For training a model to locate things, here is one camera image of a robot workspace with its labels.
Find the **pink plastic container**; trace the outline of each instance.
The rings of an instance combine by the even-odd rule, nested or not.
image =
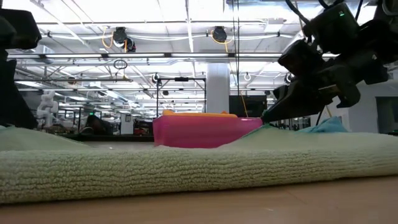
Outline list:
[[[261,125],[260,118],[161,116],[154,120],[155,145],[215,148],[233,142]]]

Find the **terry cloth texture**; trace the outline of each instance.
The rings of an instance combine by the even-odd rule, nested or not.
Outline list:
[[[217,149],[91,148],[0,131],[0,203],[262,187],[398,174],[398,138],[263,128]]]

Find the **table surface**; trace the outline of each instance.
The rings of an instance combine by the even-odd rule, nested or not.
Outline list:
[[[398,223],[398,177],[0,207],[0,223]]]

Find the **towel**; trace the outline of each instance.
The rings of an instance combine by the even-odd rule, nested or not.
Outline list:
[[[323,120],[319,125],[298,130],[304,133],[346,133],[347,129],[344,128],[339,117],[333,116]]]

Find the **white column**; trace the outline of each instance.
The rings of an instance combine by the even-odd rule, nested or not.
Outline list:
[[[209,63],[206,81],[206,112],[229,112],[229,68],[227,63]]]

